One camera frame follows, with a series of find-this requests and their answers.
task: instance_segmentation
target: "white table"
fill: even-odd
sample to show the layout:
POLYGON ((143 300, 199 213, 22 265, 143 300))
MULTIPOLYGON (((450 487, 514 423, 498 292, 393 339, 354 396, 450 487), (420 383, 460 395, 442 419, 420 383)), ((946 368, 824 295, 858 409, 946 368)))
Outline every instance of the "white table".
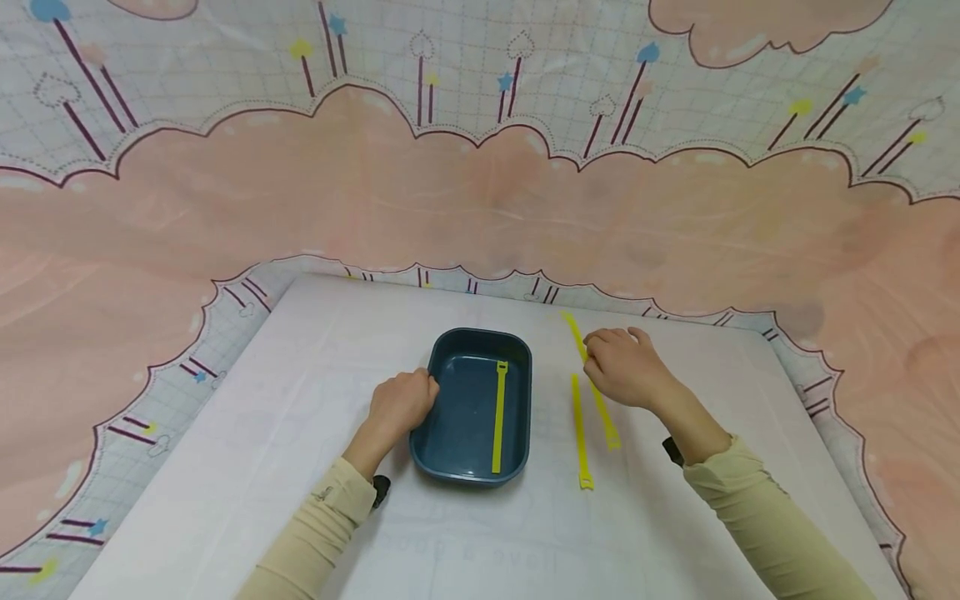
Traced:
MULTIPOLYGON (((744 330, 571 311, 582 331, 637 325, 666 364, 770 472, 878 598, 904 597, 767 343, 744 330)), ((497 490, 434 482, 401 447, 385 504, 325 597, 770 598, 687 486, 651 415, 608 402, 608 451, 584 396, 593 492, 577 485, 570 373, 555 306, 303 276, 283 297, 71 596, 229 598, 366 415, 375 385, 426 365, 444 331, 509 331, 534 357, 530 459, 497 490)))

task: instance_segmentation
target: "patterned fabric backdrop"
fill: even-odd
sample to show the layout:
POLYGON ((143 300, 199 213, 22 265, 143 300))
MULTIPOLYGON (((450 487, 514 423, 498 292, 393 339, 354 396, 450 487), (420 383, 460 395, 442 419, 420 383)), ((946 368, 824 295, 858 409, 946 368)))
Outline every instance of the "patterned fabric backdrop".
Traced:
POLYGON ((756 330, 904 587, 960 597, 958 29, 950 0, 0 4, 0 596, 69 595, 310 271, 756 330))

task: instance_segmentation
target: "dark blue plastic tray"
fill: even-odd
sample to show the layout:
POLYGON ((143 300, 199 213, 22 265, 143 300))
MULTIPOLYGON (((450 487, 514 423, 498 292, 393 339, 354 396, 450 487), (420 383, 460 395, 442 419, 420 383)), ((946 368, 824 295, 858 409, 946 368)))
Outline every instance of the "dark blue plastic tray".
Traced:
POLYGON ((437 339, 428 367, 440 394, 410 433, 417 466, 438 479, 501 486, 520 473, 530 453, 533 358, 515 335, 451 329, 437 339), (497 361, 507 361, 500 472, 492 471, 497 361))

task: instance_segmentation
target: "forearm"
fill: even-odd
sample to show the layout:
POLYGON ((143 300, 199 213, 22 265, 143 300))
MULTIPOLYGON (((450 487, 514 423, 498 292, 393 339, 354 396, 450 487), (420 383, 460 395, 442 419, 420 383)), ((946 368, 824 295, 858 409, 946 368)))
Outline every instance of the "forearm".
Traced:
POLYGON ((240 600, 316 600, 337 559, 370 513, 376 490, 370 480, 389 446, 361 425, 337 459, 257 564, 240 600))
POLYGON ((779 599, 867 600, 873 593, 739 439, 684 478, 727 526, 779 599))
POLYGON ((866 584, 763 468, 681 386, 655 413, 684 456, 684 478, 779 599, 863 600, 866 584))

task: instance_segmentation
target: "yellow strap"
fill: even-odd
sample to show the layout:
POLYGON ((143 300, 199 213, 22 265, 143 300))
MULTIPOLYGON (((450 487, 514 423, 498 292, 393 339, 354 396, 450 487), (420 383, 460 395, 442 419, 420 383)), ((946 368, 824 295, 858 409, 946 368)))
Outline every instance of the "yellow strap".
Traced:
MULTIPOLYGON (((563 310, 560 314, 564 316, 566 323, 570 325, 570 333, 573 334, 573 341, 576 343, 577 349, 580 350, 580 358, 583 359, 586 364, 589 357, 587 356, 587 347, 584 346, 584 337, 580 335, 580 327, 577 326, 576 320, 570 313, 563 310)), ((603 395, 600 394, 600 390, 597 390, 592 381, 590 381, 590 391, 593 392, 593 400, 596 402, 597 412, 600 413, 600 419, 603 421, 603 430, 607 438, 607 450, 619 448, 620 433, 616 430, 616 426, 613 425, 613 421, 610 419, 610 413, 607 412, 607 403, 603 401, 603 395)))
POLYGON ((494 473, 500 472, 500 452, 503 446, 503 395, 507 387, 507 361, 496 361, 496 420, 493 422, 493 466, 494 473))
POLYGON ((587 461, 587 440, 584 438, 584 410, 580 406, 580 381, 577 373, 570 375, 570 387, 573 391, 573 428, 577 432, 577 456, 580 458, 580 489, 593 489, 593 476, 587 461))

